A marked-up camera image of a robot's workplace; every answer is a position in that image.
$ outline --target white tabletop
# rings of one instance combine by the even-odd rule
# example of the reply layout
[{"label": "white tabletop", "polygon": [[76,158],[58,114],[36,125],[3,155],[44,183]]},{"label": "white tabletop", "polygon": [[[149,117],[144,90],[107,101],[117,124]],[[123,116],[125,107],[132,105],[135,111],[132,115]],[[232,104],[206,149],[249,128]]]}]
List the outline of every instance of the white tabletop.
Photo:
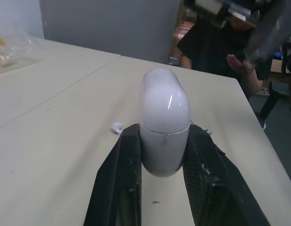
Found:
[{"label": "white tabletop", "polygon": [[[0,128],[0,226],[82,226],[119,138],[109,127],[138,123],[141,79],[159,67],[176,73],[193,122],[212,132],[270,224],[291,226],[291,181],[237,81],[123,56]],[[142,169],[142,226],[172,225],[194,225],[182,170],[156,178]]]},{"label": "white tabletop", "polygon": [[0,67],[0,127],[120,57],[43,39],[36,41],[40,50]]}]

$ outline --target black shirt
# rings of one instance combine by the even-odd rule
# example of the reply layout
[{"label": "black shirt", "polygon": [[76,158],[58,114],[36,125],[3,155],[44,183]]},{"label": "black shirt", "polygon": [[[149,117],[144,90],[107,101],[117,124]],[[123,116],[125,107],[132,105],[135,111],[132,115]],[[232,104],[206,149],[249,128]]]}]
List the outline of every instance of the black shirt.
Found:
[{"label": "black shirt", "polygon": [[[192,61],[193,70],[236,78],[240,82],[241,75],[230,68],[226,57],[235,54],[239,59],[250,35],[251,30],[234,30],[229,23],[219,29],[200,17],[177,47]],[[259,80],[268,78],[271,64],[270,59],[256,68]]]}]

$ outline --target person's arm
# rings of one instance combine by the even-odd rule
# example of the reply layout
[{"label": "person's arm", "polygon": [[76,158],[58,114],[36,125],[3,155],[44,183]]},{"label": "person's arm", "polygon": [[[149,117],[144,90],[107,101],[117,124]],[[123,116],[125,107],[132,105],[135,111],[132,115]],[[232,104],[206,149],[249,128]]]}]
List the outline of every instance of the person's arm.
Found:
[{"label": "person's arm", "polygon": [[184,54],[180,57],[180,67],[191,69],[191,60]]},{"label": "person's arm", "polygon": [[248,61],[241,63],[235,55],[228,55],[227,61],[233,71],[241,74],[241,88],[246,97],[250,97],[262,88],[263,81],[260,81],[255,68]]},{"label": "person's arm", "polygon": [[261,90],[262,85],[263,81],[258,80],[255,70],[248,74],[243,74],[241,77],[241,88],[247,97],[258,93]]}]

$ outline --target gray wall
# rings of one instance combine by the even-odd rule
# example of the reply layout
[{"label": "gray wall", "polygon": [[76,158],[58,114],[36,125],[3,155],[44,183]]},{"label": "gray wall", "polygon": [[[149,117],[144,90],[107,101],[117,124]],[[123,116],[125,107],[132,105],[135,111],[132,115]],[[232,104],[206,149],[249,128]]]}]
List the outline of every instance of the gray wall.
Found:
[{"label": "gray wall", "polygon": [[0,19],[16,22],[28,34],[43,38],[38,0],[0,0]]},{"label": "gray wall", "polygon": [[166,63],[180,0],[40,0],[44,37]]}]

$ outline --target plastic bag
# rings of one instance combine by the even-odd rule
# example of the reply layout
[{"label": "plastic bag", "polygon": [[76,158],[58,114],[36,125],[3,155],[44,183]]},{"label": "plastic bag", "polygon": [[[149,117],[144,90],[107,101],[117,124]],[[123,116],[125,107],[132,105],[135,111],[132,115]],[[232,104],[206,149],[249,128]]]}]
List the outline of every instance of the plastic bag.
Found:
[{"label": "plastic bag", "polygon": [[26,56],[32,49],[31,38],[19,24],[0,18],[0,64]]}]

